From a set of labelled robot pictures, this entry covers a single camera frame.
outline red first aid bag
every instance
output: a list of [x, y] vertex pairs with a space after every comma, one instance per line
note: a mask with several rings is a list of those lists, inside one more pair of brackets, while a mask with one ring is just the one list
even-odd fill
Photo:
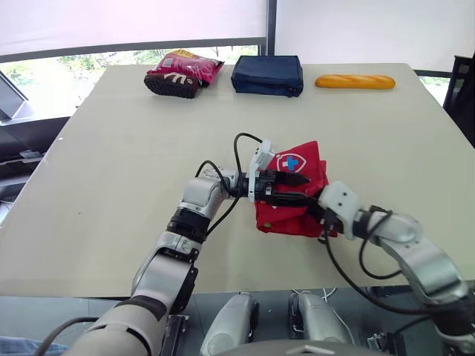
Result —
[[[276, 184], [275, 190], [280, 192], [301, 192], [313, 196], [328, 184], [326, 175], [327, 163], [320, 160], [316, 141], [304, 143], [288, 151], [276, 154], [267, 169], [303, 174], [310, 182], [297, 187]], [[288, 208], [271, 206], [266, 203], [255, 203], [257, 228], [263, 232], [276, 234], [302, 235], [320, 237], [322, 226], [313, 217], [306, 214], [307, 207]]]

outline robotic arm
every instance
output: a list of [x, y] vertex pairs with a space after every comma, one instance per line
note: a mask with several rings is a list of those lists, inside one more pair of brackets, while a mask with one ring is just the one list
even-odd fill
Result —
[[[239, 194], [273, 205], [308, 206], [309, 214], [331, 220], [350, 240], [367, 238], [378, 221], [385, 219], [375, 236], [369, 237], [370, 242], [399, 263], [419, 301], [433, 311], [431, 316], [442, 339], [464, 355], [475, 353], [474, 296], [449, 257], [424, 237], [417, 221], [403, 214], [385, 218], [380, 209], [364, 210], [342, 182], [325, 187], [320, 197], [275, 192], [277, 182], [300, 185], [308, 179], [300, 174], [266, 171], [272, 158], [272, 146], [264, 140], [253, 157], [249, 175], [220, 169], [222, 179], [214, 171], [191, 179], [166, 231], [137, 272], [131, 298], [107, 311], [64, 355], [158, 355], [168, 315], [184, 310], [193, 291], [198, 273], [194, 261], [206, 241], [210, 222], [225, 199], [238, 198]], [[299, 355], [298, 347], [303, 346], [295, 342], [291, 342], [296, 348], [292, 355]], [[331, 347], [332, 355], [372, 355], [353, 346], [307, 344], [316, 349]], [[262, 343], [246, 345], [242, 354], [237, 350], [229, 355], [270, 355], [262, 352], [262, 347]]]

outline tabletop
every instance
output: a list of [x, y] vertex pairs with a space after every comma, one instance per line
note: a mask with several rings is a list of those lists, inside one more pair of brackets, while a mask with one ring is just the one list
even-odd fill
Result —
[[[197, 166], [235, 167], [232, 140], [245, 131], [277, 151], [317, 140], [330, 182], [346, 182], [369, 206], [415, 217], [464, 278], [475, 278], [475, 151], [404, 64], [304, 65], [298, 98], [236, 94], [224, 66], [195, 99], [157, 96], [150, 66], [112, 66], [78, 108], [0, 226], [0, 294], [127, 296]], [[317, 88], [326, 73], [384, 74], [392, 90]], [[243, 139], [249, 164], [256, 144]], [[227, 208], [225, 203], [221, 211]], [[360, 242], [333, 239], [360, 286]], [[375, 246], [374, 273], [396, 264]], [[316, 239], [264, 234], [242, 199], [209, 236], [196, 292], [345, 286]]]

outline baguette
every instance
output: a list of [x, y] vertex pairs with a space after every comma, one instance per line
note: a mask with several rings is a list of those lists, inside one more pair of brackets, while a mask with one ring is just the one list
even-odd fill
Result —
[[396, 82], [390, 76], [327, 74], [319, 76], [315, 85], [323, 88], [391, 89]]

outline white curtain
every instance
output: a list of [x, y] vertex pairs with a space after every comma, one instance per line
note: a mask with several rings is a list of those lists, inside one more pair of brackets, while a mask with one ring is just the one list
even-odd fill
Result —
[[275, 54], [451, 71], [475, 51], [474, 0], [278, 0]]
[[266, 0], [0, 0], [0, 14], [0, 56], [266, 35]]

